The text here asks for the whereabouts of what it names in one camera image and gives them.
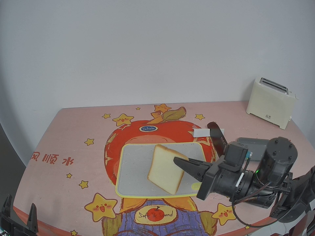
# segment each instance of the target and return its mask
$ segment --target black cable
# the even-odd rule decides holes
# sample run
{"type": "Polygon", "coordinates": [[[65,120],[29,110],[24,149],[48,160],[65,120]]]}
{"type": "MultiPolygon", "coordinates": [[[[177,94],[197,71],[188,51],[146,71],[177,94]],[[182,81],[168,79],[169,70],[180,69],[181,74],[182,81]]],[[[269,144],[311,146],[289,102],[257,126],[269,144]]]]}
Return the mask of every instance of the black cable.
{"type": "Polygon", "coordinates": [[[242,199],[240,202],[234,202],[234,204],[235,205],[237,205],[237,204],[240,204],[240,203],[243,203],[243,202],[247,202],[247,201],[250,201],[250,200],[255,200],[255,199],[258,199],[258,198],[261,198],[261,197],[264,197],[264,198],[266,198],[266,197],[271,197],[273,194],[271,193],[271,194],[268,194],[268,195],[261,195],[261,196],[254,196],[254,197],[250,197],[250,198],[247,198],[247,199],[242,199]]]}
{"type": "Polygon", "coordinates": [[[265,224],[265,225],[262,225],[262,226],[252,226],[250,224],[247,224],[245,223],[244,221],[242,221],[237,215],[236,215],[236,212],[235,212],[235,207],[234,207],[234,195],[235,195],[235,192],[236,192],[236,188],[237,186],[234,188],[234,192],[233,192],[233,195],[232,195],[232,200],[231,200],[231,203],[232,203],[232,210],[233,210],[233,214],[235,215],[235,217],[238,219],[239,222],[241,222],[243,225],[246,225],[246,226],[249,226],[249,227],[254,227],[254,228],[261,228],[261,227],[265,227],[265,226],[270,226],[274,223],[276,223],[277,221],[279,221],[281,218],[283,218],[285,215],[287,215],[294,207],[295,205],[297,204],[297,202],[300,200],[300,198],[302,197],[304,191],[306,190],[306,187],[308,186],[310,180],[308,180],[307,184],[305,185],[303,191],[301,192],[301,194],[299,195],[299,198],[295,201],[294,205],[284,214],[282,215],[280,218],[278,218],[277,220],[275,220],[274,222],[271,222],[269,224],[265,224]]]}
{"type": "Polygon", "coordinates": [[[235,201],[235,204],[237,205],[237,204],[239,204],[239,203],[242,203],[242,202],[244,202],[245,199],[249,199],[249,198],[251,198],[251,197],[257,195],[260,191],[264,190],[269,184],[270,184],[270,182],[266,183],[263,187],[261,187],[260,189],[258,189],[258,190],[255,191],[255,192],[253,192],[252,194],[250,194],[250,195],[248,195],[248,196],[246,196],[246,197],[243,197],[243,198],[241,198],[241,199],[236,200],[236,201],[235,201]]]}

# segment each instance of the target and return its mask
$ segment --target cream toaster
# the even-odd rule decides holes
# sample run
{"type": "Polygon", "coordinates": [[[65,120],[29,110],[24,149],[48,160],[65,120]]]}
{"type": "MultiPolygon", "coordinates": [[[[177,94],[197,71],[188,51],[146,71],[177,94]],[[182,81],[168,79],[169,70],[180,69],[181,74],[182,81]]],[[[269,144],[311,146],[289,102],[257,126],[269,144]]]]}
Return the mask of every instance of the cream toaster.
{"type": "Polygon", "coordinates": [[[246,112],[285,129],[297,97],[287,87],[266,78],[255,79],[246,112]]]}

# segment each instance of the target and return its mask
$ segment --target smiling star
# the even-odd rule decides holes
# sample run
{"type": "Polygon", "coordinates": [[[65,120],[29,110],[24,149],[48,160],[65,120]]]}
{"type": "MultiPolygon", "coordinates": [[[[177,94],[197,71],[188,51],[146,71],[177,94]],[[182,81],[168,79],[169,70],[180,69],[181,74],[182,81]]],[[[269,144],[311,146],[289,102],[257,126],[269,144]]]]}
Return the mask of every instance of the smiling star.
{"type": "Polygon", "coordinates": [[[117,204],[116,199],[106,199],[101,194],[96,193],[93,201],[87,204],[84,208],[92,212],[92,219],[94,222],[98,222],[103,217],[116,218],[114,207],[117,204]]]}

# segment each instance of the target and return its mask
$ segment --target small red apple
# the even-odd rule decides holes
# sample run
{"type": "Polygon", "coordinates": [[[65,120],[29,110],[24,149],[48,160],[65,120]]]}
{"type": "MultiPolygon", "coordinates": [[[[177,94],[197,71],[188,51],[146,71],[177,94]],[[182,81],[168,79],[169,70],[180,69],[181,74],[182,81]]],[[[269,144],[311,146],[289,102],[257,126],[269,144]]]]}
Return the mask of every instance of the small red apple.
{"type": "Polygon", "coordinates": [[[147,212],[147,218],[150,221],[160,221],[164,218],[164,211],[159,209],[160,207],[158,206],[157,208],[152,208],[148,210],[147,212]]]}

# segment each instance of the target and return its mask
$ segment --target gray cutting board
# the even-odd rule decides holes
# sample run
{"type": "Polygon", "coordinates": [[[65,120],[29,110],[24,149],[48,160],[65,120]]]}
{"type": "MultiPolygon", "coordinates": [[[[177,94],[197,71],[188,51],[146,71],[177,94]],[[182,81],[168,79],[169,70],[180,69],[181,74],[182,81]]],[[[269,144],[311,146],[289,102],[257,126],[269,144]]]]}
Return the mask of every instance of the gray cutting board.
{"type": "MultiPolygon", "coordinates": [[[[147,179],[156,144],[127,144],[122,148],[116,193],[123,198],[171,198],[196,196],[200,182],[184,172],[175,195],[162,190],[147,179]]],[[[189,158],[205,161],[199,143],[163,144],[189,158]]]]}

